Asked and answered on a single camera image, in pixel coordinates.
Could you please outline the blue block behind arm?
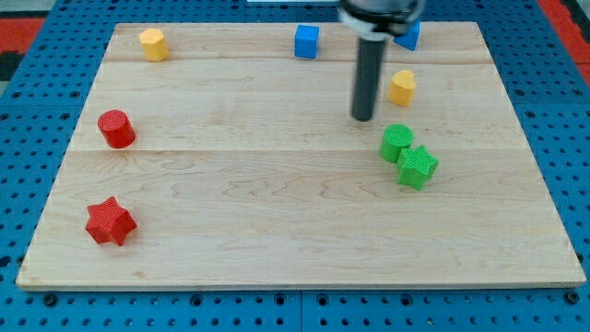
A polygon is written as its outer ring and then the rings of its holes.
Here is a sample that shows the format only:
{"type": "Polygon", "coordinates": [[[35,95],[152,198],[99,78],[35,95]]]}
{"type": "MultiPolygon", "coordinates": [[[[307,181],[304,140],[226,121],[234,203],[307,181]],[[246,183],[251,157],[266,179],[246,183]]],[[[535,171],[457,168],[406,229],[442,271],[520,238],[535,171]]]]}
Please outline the blue block behind arm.
{"type": "Polygon", "coordinates": [[[418,19],[405,34],[394,37],[393,42],[407,50],[415,51],[419,44],[420,19],[418,19]]]}

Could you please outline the robot arm flange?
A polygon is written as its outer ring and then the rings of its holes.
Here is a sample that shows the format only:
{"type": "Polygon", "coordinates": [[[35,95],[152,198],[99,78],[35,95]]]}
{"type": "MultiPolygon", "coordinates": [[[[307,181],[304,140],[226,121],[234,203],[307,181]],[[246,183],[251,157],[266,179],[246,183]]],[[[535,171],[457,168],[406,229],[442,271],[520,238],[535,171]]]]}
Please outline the robot arm flange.
{"type": "Polygon", "coordinates": [[[363,40],[381,42],[406,34],[420,19],[426,0],[340,0],[338,16],[363,40]]]}

